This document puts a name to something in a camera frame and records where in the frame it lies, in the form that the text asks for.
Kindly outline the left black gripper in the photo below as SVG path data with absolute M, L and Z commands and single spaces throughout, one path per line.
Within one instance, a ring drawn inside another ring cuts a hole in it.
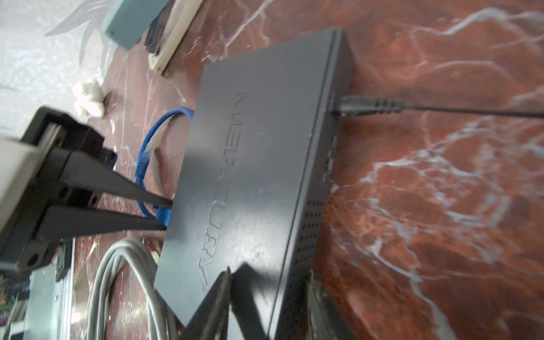
M 2 272 L 30 272 L 50 264 L 64 239 L 126 230 L 165 231 L 165 225 L 152 218 L 83 209 L 96 207 L 101 195 L 92 191 L 163 208 L 173 204 L 110 169 L 117 155 L 103 146 L 104 138 L 93 128 L 43 106 L 21 141 L 44 151 L 45 157 L 1 231 Z

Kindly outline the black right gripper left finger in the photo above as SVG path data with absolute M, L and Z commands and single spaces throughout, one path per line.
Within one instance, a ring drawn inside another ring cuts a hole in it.
M 231 303 L 232 274 L 229 267 L 212 285 L 180 339 L 228 338 L 229 310 Z

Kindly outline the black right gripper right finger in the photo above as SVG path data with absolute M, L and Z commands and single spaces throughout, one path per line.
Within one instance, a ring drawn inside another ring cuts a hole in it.
M 307 323 L 309 339 L 359 339 L 317 276 L 307 282 Z

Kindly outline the dark grey network switch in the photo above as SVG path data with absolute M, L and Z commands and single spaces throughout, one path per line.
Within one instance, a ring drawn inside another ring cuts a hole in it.
M 327 28 L 207 65 L 154 287 L 184 329 L 230 268 L 226 339 L 296 339 L 354 60 Z

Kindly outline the black power adapter with cable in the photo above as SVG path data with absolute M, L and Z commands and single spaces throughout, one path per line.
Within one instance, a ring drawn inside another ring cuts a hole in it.
M 378 114 L 401 113 L 403 111 L 436 111 L 442 113 L 474 114 L 480 116 L 499 116 L 510 118 L 537 118 L 543 119 L 542 111 L 514 111 L 467 109 L 440 106 L 424 106 L 406 104 L 397 99 L 386 99 L 372 96 L 344 96 L 336 104 L 333 113 L 341 117 L 373 116 Z

